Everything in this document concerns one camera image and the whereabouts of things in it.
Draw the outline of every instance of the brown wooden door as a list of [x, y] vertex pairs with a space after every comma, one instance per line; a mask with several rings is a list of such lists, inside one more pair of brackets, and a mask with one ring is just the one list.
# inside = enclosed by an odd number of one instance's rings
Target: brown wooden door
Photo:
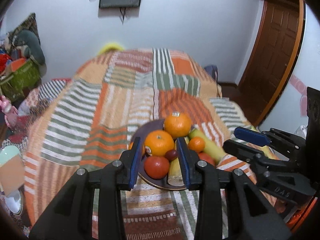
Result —
[[262, 113], [288, 66], [298, 30], [299, 12], [268, 1], [259, 43], [240, 91], [251, 101], [254, 118]]

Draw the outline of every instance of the striped blanket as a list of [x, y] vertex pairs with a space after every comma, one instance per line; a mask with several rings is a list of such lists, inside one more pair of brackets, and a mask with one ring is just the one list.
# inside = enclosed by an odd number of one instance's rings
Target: striped blanket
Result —
[[[38, 98], [41, 93], [55, 100], [31, 126], [23, 151], [25, 199], [32, 224], [79, 167], [93, 171], [118, 159], [138, 127], [149, 121], [173, 111], [186, 112], [220, 147], [229, 138], [237, 140], [233, 136], [237, 126], [254, 129], [235, 103], [222, 98], [215, 81], [180, 51], [106, 53], [86, 62], [63, 85], [52, 81], [36, 92]], [[248, 164], [231, 155], [218, 168], [241, 168], [255, 181]], [[139, 178], [134, 189], [122, 192], [121, 197], [128, 239], [193, 239], [198, 192], [168, 192]], [[97, 210], [98, 190], [93, 210], [95, 238]], [[223, 224], [227, 237], [226, 212]]]

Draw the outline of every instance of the silver bolt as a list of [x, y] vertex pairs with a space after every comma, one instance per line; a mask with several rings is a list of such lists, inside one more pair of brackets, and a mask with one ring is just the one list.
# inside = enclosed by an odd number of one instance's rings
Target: silver bolt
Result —
[[115, 160], [115, 161], [112, 162], [112, 165], [115, 166], [115, 167], [119, 167], [119, 166], [121, 166], [121, 164], [122, 164], [121, 160]]
[[264, 175], [266, 178], [269, 177], [269, 176], [270, 176], [270, 171], [264, 172], [263, 175]]
[[78, 174], [78, 175], [83, 175], [83, 174], [85, 174], [85, 169], [84, 169], [84, 168], [78, 169], [78, 170], [77, 170], [77, 174]]
[[243, 171], [241, 169], [235, 169], [233, 170], [233, 172], [237, 175], [237, 176], [241, 176], [243, 174]]
[[206, 161], [198, 161], [198, 163], [197, 163], [200, 167], [205, 167], [205, 166], [207, 166], [207, 162]]

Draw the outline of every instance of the pink wall decoration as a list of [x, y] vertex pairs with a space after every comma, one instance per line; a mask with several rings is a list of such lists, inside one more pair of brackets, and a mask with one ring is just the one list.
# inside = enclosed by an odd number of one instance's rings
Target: pink wall decoration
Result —
[[289, 83], [301, 94], [300, 111], [301, 116], [307, 116], [307, 86], [295, 75], [291, 75]]

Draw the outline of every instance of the plate of fruit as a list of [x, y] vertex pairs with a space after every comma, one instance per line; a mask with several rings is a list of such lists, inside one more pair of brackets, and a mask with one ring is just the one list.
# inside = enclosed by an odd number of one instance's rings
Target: plate of fruit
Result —
[[184, 137], [188, 148], [196, 151], [200, 159], [212, 165], [213, 151], [219, 148], [200, 130], [192, 129], [189, 116], [179, 112], [141, 126], [132, 136], [129, 149], [136, 137], [140, 137], [143, 142], [139, 176], [153, 187], [171, 191], [186, 189], [176, 150], [178, 137]]

